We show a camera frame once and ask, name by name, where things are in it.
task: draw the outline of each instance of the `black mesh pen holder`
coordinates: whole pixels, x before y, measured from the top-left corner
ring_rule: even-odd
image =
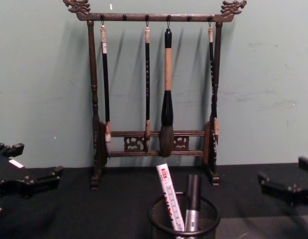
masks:
[[[185,223],[186,197],[184,193],[176,193],[179,207]],[[180,232],[173,230],[164,196],[160,197],[148,209],[148,217],[152,224],[152,239],[215,239],[216,227],[220,222],[220,212],[210,200],[201,197],[199,212],[199,230],[196,232]]]

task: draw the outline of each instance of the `brush rack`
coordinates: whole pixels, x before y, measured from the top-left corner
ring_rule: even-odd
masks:
[[[221,29],[223,22],[231,22],[235,15],[240,14],[247,1],[224,1],[220,14],[147,14],[147,13],[93,13],[90,12],[88,0],[63,0],[68,10],[75,13],[80,21],[86,21],[88,26],[90,74],[93,107],[93,157],[94,166],[91,177],[91,189],[97,190],[102,176],[102,169],[107,163],[105,146],[105,124],[100,121],[98,105],[98,81],[96,71],[96,53],[94,41],[94,21],[178,21],[178,22],[215,22],[216,39],[214,62],[220,63]],[[151,131],[151,137],[158,137],[158,131]],[[145,131],[111,131],[111,137],[120,137],[124,141],[123,151],[111,151],[111,157],[133,156],[159,156],[158,150],[145,151]],[[202,150],[190,150],[190,137],[203,137]],[[170,156],[196,156],[203,157],[203,166],[212,185],[219,184],[216,170],[216,150],[214,143],[206,143],[206,138],[211,137],[207,126],[204,130],[179,130],[174,131],[174,148]]]

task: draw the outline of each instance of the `painted wall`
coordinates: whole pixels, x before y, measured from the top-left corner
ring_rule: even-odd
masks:
[[[93,12],[216,13],[220,0],[91,0]],[[144,22],[106,22],[112,130],[144,130]],[[95,24],[104,120],[100,22]],[[165,23],[150,22],[151,125],[160,128]],[[171,23],[174,129],[210,114],[207,24]],[[308,0],[248,1],[222,32],[218,165],[308,156]],[[92,164],[87,26],[61,0],[0,1],[0,142],[23,142],[27,167]],[[113,141],[119,149],[122,142]],[[202,142],[192,139],[192,147]],[[152,147],[158,147],[153,141]],[[199,164],[200,159],[111,158],[108,166]]]

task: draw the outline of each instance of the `white label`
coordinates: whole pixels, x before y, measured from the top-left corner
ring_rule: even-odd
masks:
[[[102,42],[102,51],[103,54],[106,54],[106,42]]]
[[[208,33],[209,33],[209,42],[213,42],[212,28],[209,28]]]
[[[14,159],[9,160],[10,163],[12,163],[14,166],[17,166],[18,168],[23,168],[23,165],[21,163],[18,163]]]

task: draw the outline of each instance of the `brush tip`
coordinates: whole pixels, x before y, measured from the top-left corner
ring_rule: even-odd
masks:
[[[106,151],[107,151],[107,155],[108,157],[110,157],[110,147],[109,147],[109,142],[106,142]]]
[[[147,139],[145,141],[145,150],[146,150],[146,152],[148,152],[148,149],[149,149],[149,139]]]
[[[160,156],[168,157],[174,149],[174,129],[173,126],[162,125],[159,131]]]

